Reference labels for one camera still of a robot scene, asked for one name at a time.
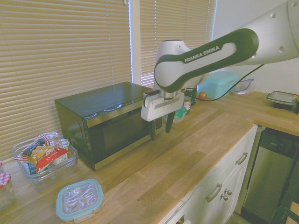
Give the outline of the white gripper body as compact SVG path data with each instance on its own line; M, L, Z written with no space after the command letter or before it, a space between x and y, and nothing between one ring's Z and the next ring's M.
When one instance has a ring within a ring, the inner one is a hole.
M163 117L166 114L174 112L183 106L184 93L178 93L173 99L166 100L163 96L155 94L148 96L143 94L143 103L141 109L141 118L147 122Z

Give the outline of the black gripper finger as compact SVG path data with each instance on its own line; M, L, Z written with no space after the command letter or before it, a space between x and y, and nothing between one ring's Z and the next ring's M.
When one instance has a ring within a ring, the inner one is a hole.
M170 133L173 121L174 121L174 117L175 117L175 112L170 112L169 114L167 114L167 121L166 121L166 126L165 126L165 132L166 133Z
M149 121L148 122L148 131L150 135L150 139L154 141L156 139L156 121Z

